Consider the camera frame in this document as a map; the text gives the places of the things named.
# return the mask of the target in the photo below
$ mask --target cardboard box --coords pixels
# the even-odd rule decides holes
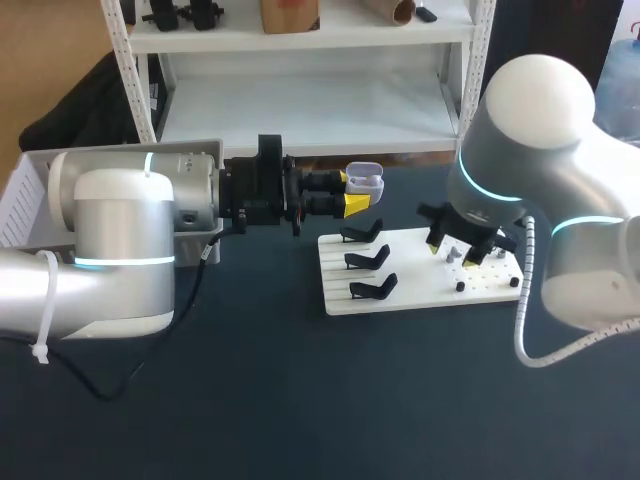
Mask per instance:
[[[265,33],[299,33],[320,28],[319,0],[260,0]]]

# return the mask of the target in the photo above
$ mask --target cardboard tube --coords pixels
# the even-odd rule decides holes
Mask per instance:
[[[367,7],[394,25],[406,25],[416,11],[413,0],[361,0]]]

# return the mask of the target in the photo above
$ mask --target table surface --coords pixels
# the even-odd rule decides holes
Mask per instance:
[[[382,202],[349,223],[423,226],[416,206],[444,200],[446,172],[387,169]],[[302,238],[283,226],[225,240],[190,320],[117,403],[0,345],[0,476],[637,478],[637,336],[530,370],[513,352],[513,303],[328,317],[316,241],[341,225],[308,218]],[[178,305],[192,276],[178,272]],[[531,353],[576,336],[536,293]],[[147,344],[65,347],[113,385]]]

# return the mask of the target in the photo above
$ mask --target white robotic arm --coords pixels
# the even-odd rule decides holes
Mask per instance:
[[[213,231],[226,218],[243,233],[284,218],[297,235],[307,214],[344,218],[372,203],[370,195],[347,193],[342,172],[297,170],[283,157],[279,136],[260,136],[256,157],[229,163],[218,169],[204,154],[58,155],[48,201],[56,224],[75,232],[75,263],[58,265],[55,274],[45,259],[0,249],[0,330],[35,336],[55,275],[51,338],[157,332],[174,313],[174,230]]]
[[[466,265],[479,264],[486,232],[521,219],[526,204],[535,204],[553,229],[545,307],[563,322],[600,332],[580,348],[640,328],[632,320],[640,316],[640,150],[602,132],[594,112],[588,82],[566,62],[531,55],[502,67],[449,176],[455,218],[439,220],[428,240],[437,248],[445,234],[457,236],[472,245]],[[529,253],[532,228],[530,221]]]

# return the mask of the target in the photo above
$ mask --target blue water jug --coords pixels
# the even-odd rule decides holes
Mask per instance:
[[[595,122],[612,137],[640,148],[640,22],[637,40],[614,43],[596,90]]]

